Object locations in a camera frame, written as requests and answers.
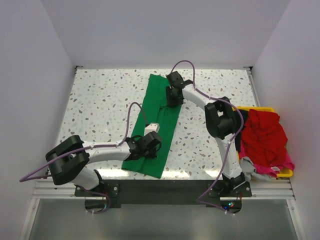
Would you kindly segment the green t shirt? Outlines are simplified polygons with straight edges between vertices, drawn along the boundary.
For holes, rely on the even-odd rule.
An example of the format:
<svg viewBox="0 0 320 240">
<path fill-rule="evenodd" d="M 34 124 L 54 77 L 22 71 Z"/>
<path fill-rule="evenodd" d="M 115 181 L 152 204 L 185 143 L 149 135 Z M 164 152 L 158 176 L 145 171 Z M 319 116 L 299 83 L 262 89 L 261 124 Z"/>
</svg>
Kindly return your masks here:
<svg viewBox="0 0 320 240">
<path fill-rule="evenodd" d="M 181 106 L 169 107 L 167 104 L 166 87 L 169 82 L 160 75 L 151 74 L 148 78 L 146 93 L 142 102 L 143 113 L 138 115 L 132 136 L 144 136 L 147 122 L 151 125 L 147 130 L 155 131 L 161 137 L 161 147 L 155 158 L 142 157 L 122 163 L 121 169 L 161 178 L 171 148 L 175 128 Z"/>
</svg>

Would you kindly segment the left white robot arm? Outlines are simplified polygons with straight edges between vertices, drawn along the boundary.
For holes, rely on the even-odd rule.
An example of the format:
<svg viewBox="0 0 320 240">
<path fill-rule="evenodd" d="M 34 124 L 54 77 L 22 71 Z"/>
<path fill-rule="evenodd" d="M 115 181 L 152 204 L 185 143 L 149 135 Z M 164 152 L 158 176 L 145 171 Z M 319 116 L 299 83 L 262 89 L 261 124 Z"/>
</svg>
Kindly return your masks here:
<svg viewBox="0 0 320 240">
<path fill-rule="evenodd" d="M 88 169 L 88 164 L 155 158 L 161 147 L 162 138 L 155 131 L 109 144 L 83 141 L 79 135 L 72 135 L 50 150 L 45 159 L 55 185 L 72 183 L 83 187 L 92 196 L 99 196 L 104 190 L 102 178 L 97 170 Z"/>
</svg>

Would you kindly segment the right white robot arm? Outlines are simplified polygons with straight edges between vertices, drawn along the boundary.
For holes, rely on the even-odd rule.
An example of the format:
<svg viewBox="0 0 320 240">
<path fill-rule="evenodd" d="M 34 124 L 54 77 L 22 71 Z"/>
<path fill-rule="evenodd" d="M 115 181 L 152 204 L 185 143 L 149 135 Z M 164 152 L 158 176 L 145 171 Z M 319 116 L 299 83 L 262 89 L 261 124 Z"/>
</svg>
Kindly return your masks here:
<svg viewBox="0 0 320 240">
<path fill-rule="evenodd" d="M 240 126 L 237 126 L 234 105 L 229 98 L 206 95 L 194 86 L 193 81 L 184 80 L 177 71 L 171 72 L 166 78 L 169 83 L 166 87 L 169 107 L 181 106 L 187 100 L 204 110 L 206 129 L 216 140 L 222 160 L 222 180 L 217 183 L 216 189 L 227 196 L 235 196 L 246 181 L 235 144 L 236 135 L 244 124 L 242 114 L 238 113 Z"/>
</svg>

